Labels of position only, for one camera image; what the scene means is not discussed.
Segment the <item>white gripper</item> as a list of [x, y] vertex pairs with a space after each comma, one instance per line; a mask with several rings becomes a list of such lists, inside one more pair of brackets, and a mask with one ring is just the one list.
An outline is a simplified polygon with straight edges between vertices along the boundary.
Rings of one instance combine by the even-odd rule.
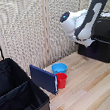
[[84, 41], [83, 40], [78, 40], [77, 43], [79, 44], [82, 44], [86, 47], [90, 46], [95, 40], [93, 40], [92, 38], [89, 38], [89, 39], [85, 39]]

